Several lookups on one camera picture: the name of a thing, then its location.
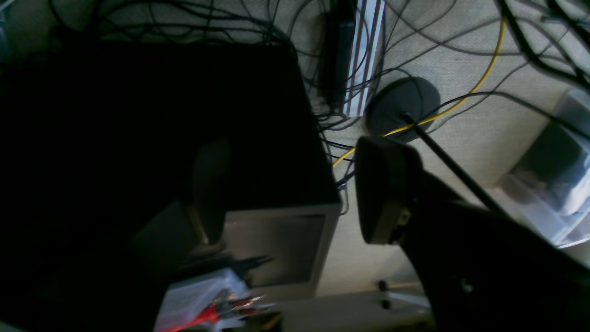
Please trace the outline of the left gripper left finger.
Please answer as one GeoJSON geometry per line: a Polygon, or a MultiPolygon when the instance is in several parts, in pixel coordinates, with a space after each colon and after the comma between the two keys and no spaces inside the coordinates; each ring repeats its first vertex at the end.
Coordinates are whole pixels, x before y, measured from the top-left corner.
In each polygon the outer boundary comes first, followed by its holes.
{"type": "Polygon", "coordinates": [[[222,237],[230,162],[228,139],[201,147],[180,196],[131,240],[131,252],[143,279],[168,285],[228,265],[222,237]]]}

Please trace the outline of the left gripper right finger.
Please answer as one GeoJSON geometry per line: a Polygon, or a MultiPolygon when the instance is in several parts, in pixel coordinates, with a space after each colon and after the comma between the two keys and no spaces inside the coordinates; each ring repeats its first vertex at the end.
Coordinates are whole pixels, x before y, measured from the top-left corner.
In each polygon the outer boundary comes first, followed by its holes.
{"type": "Polygon", "coordinates": [[[587,332],[589,270],[495,209],[465,201],[404,143],[357,141],[367,244],[410,260],[441,332],[587,332]]]}

